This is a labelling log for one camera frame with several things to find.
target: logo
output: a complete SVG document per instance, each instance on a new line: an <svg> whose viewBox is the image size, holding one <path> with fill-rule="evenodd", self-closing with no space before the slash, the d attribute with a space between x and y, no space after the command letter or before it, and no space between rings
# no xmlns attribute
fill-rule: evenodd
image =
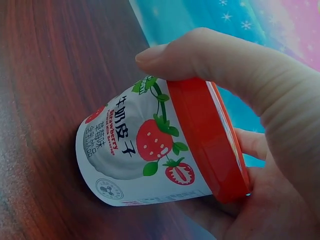
<svg viewBox="0 0 320 240"><path fill-rule="evenodd" d="M121 189L112 181L100 178L95 182L97 191L107 199L120 200L124 197Z"/></svg>
<svg viewBox="0 0 320 240"><path fill-rule="evenodd" d="M146 84L147 84L147 81L149 80L148 77L144 78L141 82L141 85L140 85L140 89L139 89L139 95L141 94L144 94L147 92L147 89L146 89Z"/></svg>

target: green leaf illustration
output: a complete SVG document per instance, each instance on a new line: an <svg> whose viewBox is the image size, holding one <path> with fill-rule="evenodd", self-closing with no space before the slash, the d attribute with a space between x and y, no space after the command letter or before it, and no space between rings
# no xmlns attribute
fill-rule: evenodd
<svg viewBox="0 0 320 240"><path fill-rule="evenodd" d="M141 86L142 80L138 81L132 88L133 93L139 93L140 92L140 86Z"/></svg>
<svg viewBox="0 0 320 240"><path fill-rule="evenodd" d="M168 128L168 133L174 137L179 137L179 131L176 127L174 126L169 126Z"/></svg>
<svg viewBox="0 0 320 240"><path fill-rule="evenodd" d="M185 158L184 158L184 157L180 157L180 158L176 161L177 166L179 165L179 163L181 163L181 161L182 161L183 159L185 159Z"/></svg>
<svg viewBox="0 0 320 240"><path fill-rule="evenodd" d="M177 148L177 146L176 146L175 144L173 144L172 151L173 151L173 153L174 153L175 155L177 155L177 156L178 156L179 153L180 153L179 148Z"/></svg>
<svg viewBox="0 0 320 240"><path fill-rule="evenodd" d="M187 145L185 145L183 142L175 142L174 144L173 144L173 148L176 148L176 149L178 149L179 151L188 151L189 150L189 148L188 148L188 146Z"/></svg>
<svg viewBox="0 0 320 240"><path fill-rule="evenodd" d="M168 134L169 131L169 124L168 121L165 122L163 116L158 116L157 114L153 115L156 125L158 126L159 130L165 134Z"/></svg>
<svg viewBox="0 0 320 240"><path fill-rule="evenodd" d="M159 102L164 103L170 99L170 97L167 94L160 94L156 96L156 99L158 99Z"/></svg>
<svg viewBox="0 0 320 240"><path fill-rule="evenodd" d="M158 171L158 162L149 162L143 168L143 176L155 175Z"/></svg>

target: fingernail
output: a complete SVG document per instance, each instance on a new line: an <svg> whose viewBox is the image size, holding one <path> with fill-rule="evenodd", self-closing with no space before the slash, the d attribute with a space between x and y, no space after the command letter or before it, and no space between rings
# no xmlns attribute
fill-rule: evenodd
<svg viewBox="0 0 320 240"><path fill-rule="evenodd" d="M166 49L167 44L150 47L135 56L136 62L147 62L158 58Z"/></svg>

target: hand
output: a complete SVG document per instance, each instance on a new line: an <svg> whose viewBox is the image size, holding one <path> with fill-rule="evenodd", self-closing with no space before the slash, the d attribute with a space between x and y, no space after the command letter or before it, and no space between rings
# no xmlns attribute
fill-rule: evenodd
<svg viewBox="0 0 320 240"><path fill-rule="evenodd" d="M248 168L252 194L222 205L178 202L218 239L320 239L320 73L275 50L206 28L136 56L166 80L200 77L246 102L261 133L236 130L244 153L265 160Z"/></svg>

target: circular logo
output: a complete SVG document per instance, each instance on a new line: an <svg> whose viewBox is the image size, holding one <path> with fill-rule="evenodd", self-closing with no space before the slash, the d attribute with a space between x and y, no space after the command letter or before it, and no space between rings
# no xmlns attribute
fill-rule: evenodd
<svg viewBox="0 0 320 240"><path fill-rule="evenodd" d="M124 197L124 193L121 189L112 181L104 178L100 178L95 182L95 188L97 191L107 199L119 200Z"/></svg>

